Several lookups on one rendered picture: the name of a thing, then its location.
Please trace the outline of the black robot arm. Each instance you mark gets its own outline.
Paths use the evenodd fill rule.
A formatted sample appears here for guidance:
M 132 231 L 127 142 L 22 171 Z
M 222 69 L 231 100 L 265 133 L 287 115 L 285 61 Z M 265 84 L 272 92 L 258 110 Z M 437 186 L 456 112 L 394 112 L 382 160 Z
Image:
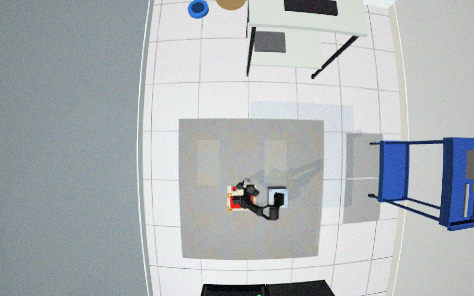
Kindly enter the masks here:
M 252 185 L 246 186 L 246 192 L 254 192 L 255 187 Z M 232 202 L 233 204 L 240 204 L 240 207 L 244 209 L 250 209 L 255 213 L 257 216 L 262 216 L 267 220 L 275 221 L 279 219 L 279 207 L 284 205 L 284 194 L 275 192 L 274 194 L 274 205 L 267 204 L 265 206 L 258 206 L 253 204 L 250 200 L 251 197 L 249 195 L 244 196 L 233 196 Z M 269 217 L 263 214 L 263 209 L 269 207 Z

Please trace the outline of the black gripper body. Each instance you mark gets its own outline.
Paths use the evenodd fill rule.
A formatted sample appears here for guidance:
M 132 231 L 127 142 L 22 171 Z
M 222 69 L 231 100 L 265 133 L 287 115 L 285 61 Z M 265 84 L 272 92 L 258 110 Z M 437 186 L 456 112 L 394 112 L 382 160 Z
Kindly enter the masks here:
M 244 186 L 244 185 L 243 185 L 242 183 L 238 183 L 238 185 L 236 186 L 236 189 L 243 189 L 243 190 L 244 190 L 244 191 L 243 191 L 243 192 L 244 192 L 243 196 L 244 196 L 244 195 L 249 195 L 249 196 L 251 197 L 251 195 L 252 195 L 252 196 L 254 196 L 254 197 L 257 197 L 257 196 L 259 195 L 259 193 L 260 193 L 259 190 L 254 190 L 254 192 L 252 192 L 253 194 L 250 194 L 250 192 L 246 192 L 246 190 L 245 190 L 246 188 L 244 188 L 243 186 Z

